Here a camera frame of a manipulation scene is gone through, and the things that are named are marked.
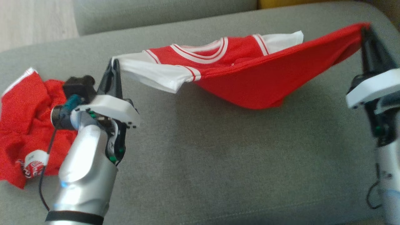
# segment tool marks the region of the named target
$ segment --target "wooden floor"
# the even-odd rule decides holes
[[[0,52],[78,37],[72,0],[0,0]],[[369,220],[347,225],[383,225]]]

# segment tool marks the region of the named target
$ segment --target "black strap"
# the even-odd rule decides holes
[[[74,221],[91,225],[102,225],[104,218],[96,214],[77,211],[50,211],[46,217],[47,221]]]

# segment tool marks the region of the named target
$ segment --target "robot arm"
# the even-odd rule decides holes
[[[118,60],[110,61],[97,92],[93,84],[90,76],[70,78],[63,86],[67,103],[52,111],[55,127],[76,129],[78,135],[60,167],[49,225],[103,224],[126,130],[139,125],[132,101],[122,99]]]
[[[362,75],[346,96],[349,108],[364,106],[377,138],[376,168],[386,224],[400,225],[400,68],[372,30],[362,31]]]

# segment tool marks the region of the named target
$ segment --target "couch cushion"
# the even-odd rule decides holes
[[[74,0],[80,35],[257,9],[257,0]]]
[[[400,62],[400,34],[380,11],[360,2],[328,2],[10,50],[0,54],[0,90],[30,66],[43,79],[90,74],[98,82],[114,55],[253,33],[302,30],[307,41],[360,21],[372,21]],[[266,110],[239,108],[195,84],[170,94],[123,77],[124,96],[139,109],[142,125],[127,134],[104,224],[335,224],[380,216],[365,203],[376,180],[367,117],[345,101],[361,71],[356,53],[292,93],[282,107]],[[56,181],[44,181],[49,201]],[[31,181],[20,191],[0,183],[4,224],[44,221],[37,185]]]

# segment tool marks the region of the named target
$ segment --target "white sleeve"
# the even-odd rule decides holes
[[[166,92],[176,93],[184,82],[200,79],[200,72],[194,68],[157,64],[143,52],[113,57],[116,58],[122,74]]]
[[[304,35],[301,31],[293,34],[267,34],[262,36],[269,54],[301,44],[303,38]]]

